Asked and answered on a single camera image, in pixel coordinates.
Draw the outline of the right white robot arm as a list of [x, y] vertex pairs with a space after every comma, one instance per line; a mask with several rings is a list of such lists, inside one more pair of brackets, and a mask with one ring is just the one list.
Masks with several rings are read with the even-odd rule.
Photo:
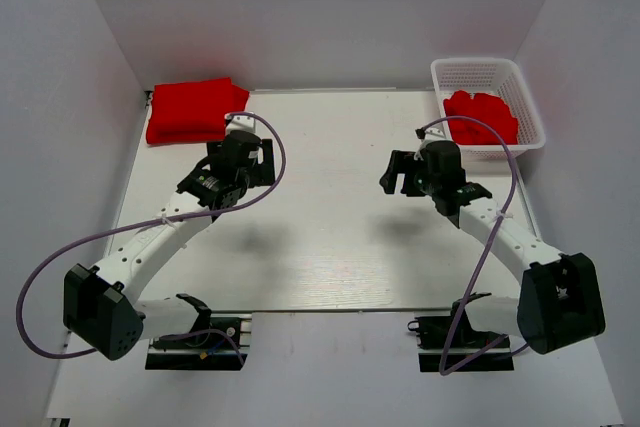
[[470, 182], [452, 141], [425, 143], [417, 152], [394, 150], [380, 179], [389, 195], [430, 197], [439, 214], [483, 244], [518, 282], [518, 297], [497, 297], [466, 288], [452, 306], [450, 332], [472, 346], [487, 332], [518, 336], [547, 354], [606, 328], [594, 263], [583, 253], [565, 254], [507, 216], [489, 190]]

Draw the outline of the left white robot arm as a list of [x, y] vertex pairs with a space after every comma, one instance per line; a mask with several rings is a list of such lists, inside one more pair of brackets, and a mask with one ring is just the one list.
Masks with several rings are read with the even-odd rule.
[[274, 185], [273, 142], [233, 130], [178, 184], [153, 227], [140, 229], [92, 267], [64, 278], [63, 323], [111, 361], [140, 340], [167, 338], [199, 346], [211, 334], [211, 310], [185, 293], [160, 300], [141, 294], [186, 243], [235, 207], [251, 188]]

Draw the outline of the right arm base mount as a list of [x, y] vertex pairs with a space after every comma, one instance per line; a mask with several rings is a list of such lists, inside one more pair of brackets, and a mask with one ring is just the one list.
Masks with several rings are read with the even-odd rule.
[[[439, 372], [440, 358], [451, 320], [450, 315], [430, 315], [415, 317], [407, 324], [407, 330], [417, 340], [421, 373]], [[450, 368], [498, 338], [499, 335], [495, 333], [473, 331], [468, 325], [468, 321], [462, 320], [454, 334], [445, 368]], [[476, 360], [461, 367], [457, 373], [510, 372], [513, 370], [510, 340], [506, 338]]]

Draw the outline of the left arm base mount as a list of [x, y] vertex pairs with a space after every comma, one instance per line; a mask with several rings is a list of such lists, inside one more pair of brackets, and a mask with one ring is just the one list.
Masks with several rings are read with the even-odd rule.
[[239, 352], [221, 334], [206, 333], [196, 337], [167, 340], [152, 339], [146, 354], [145, 369], [149, 371], [198, 371], [237, 372], [247, 360], [251, 343], [252, 316], [212, 316], [209, 328], [223, 331], [229, 336]]

